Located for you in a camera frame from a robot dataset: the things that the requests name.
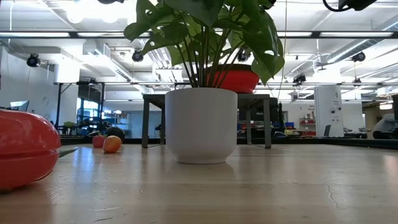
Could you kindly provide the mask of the small orange peach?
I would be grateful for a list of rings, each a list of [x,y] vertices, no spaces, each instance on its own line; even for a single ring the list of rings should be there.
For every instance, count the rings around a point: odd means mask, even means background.
[[[117,136],[108,136],[103,143],[104,153],[116,153],[122,146],[121,138]]]

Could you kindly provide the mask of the small red round fruit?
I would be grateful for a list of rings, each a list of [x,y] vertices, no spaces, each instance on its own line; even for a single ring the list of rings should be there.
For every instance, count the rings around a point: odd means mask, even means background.
[[[94,137],[93,137],[93,140],[92,140],[92,145],[93,145],[93,147],[94,147],[94,148],[102,148],[105,139],[106,139],[106,138],[105,138],[103,135],[100,135],[100,134],[94,136]]]

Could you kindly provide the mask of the white column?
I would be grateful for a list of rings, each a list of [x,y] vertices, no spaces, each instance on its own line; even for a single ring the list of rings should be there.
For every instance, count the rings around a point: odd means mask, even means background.
[[[314,94],[317,137],[342,138],[344,131],[341,87],[316,86]]]

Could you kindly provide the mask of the black metal gantry frame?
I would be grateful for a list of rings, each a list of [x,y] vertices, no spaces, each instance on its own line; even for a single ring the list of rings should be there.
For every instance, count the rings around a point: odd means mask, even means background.
[[[55,82],[54,85],[58,86],[58,96],[57,96],[57,115],[56,115],[56,121],[55,121],[55,127],[58,128],[59,121],[60,121],[60,108],[62,104],[62,93],[65,92],[69,87],[72,85],[77,85],[77,86],[94,86],[94,85],[101,85],[102,90],[100,91],[100,111],[103,110],[103,103],[105,101],[104,99],[104,92],[105,92],[105,87],[107,85],[114,85],[114,86],[133,86],[133,85],[138,85],[140,86],[141,83],[139,82],[111,82],[111,83],[106,83],[106,82],[75,82],[75,83],[57,83]],[[142,94],[142,99],[141,100],[133,100],[133,99],[125,99],[125,100],[109,100],[109,101],[114,101],[114,102],[133,102],[133,101],[142,101],[144,103],[144,116],[149,116],[149,105],[152,104],[162,110],[162,112],[165,111],[165,94]],[[264,101],[267,101],[267,105],[270,105],[270,101],[272,102],[281,102],[281,101],[288,101],[288,100],[278,100],[277,98],[270,97],[270,95],[267,94],[238,94],[238,108],[244,108],[246,110],[250,110],[251,108],[255,107],[256,105],[259,105],[261,103],[264,103]]]

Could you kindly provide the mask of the black overhead rig beam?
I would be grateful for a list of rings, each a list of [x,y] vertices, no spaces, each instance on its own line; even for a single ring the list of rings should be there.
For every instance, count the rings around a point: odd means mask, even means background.
[[[398,39],[398,31],[280,31],[286,39]],[[123,39],[123,32],[78,31],[0,31],[0,39]]]

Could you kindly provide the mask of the small tilted monitor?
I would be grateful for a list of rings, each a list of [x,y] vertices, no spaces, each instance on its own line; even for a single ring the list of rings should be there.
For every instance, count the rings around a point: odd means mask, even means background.
[[[28,107],[29,107],[29,100],[10,102],[10,109],[12,109],[12,110],[27,111]]]

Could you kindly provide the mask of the red storage shelf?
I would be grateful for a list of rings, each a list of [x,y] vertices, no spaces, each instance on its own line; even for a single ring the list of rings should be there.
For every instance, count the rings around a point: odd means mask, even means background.
[[[316,124],[315,119],[300,118],[299,119],[299,131],[302,136],[316,136]]]

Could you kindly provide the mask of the black aluminium table frame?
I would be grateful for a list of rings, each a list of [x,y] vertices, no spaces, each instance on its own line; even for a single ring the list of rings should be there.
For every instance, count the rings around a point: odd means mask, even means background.
[[[61,144],[91,144],[92,138],[61,138]],[[124,144],[141,144],[142,139],[127,138]],[[160,139],[149,139],[148,145],[161,144]],[[247,144],[246,139],[237,139],[237,144]],[[251,144],[265,144],[263,139],[252,139]],[[328,144],[336,146],[368,147],[398,150],[398,140],[388,139],[348,139],[348,138],[313,138],[313,139],[271,139],[271,144]]]

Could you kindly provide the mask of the white plant pot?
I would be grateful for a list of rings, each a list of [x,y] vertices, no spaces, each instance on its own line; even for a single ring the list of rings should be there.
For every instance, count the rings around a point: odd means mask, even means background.
[[[237,147],[238,94],[187,88],[165,94],[165,140],[185,164],[224,163]]]

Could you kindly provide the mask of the green monstera plant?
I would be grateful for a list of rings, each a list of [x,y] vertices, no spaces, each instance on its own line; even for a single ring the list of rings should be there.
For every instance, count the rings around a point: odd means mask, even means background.
[[[183,65],[194,88],[220,88],[243,52],[267,83],[285,64],[284,49],[268,14],[276,0],[137,0],[135,22],[124,29],[134,41],[152,31],[141,51],[166,48],[172,65]]]

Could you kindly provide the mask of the red colander grey rim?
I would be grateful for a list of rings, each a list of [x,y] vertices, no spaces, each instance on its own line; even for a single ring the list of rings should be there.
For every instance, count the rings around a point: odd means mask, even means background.
[[[250,65],[218,65],[215,72],[214,87],[238,94],[253,94],[259,80],[259,76],[252,71]]]

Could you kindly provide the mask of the red plastic tomato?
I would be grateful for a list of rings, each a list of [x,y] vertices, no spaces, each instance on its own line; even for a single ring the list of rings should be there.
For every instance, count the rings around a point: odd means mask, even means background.
[[[0,110],[0,191],[48,176],[60,155],[60,137],[43,117]]]

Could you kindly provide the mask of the dark round plum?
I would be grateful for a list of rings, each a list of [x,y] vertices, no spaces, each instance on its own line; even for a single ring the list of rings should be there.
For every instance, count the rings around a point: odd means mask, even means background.
[[[106,137],[117,136],[123,142],[126,134],[121,128],[117,126],[111,126],[104,132],[104,135]]]

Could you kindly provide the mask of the person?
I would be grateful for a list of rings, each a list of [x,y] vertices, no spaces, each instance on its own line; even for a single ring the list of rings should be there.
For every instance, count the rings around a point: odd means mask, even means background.
[[[398,120],[394,113],[385,114],[372,128],[374,139],[396,139],[398,135]]]

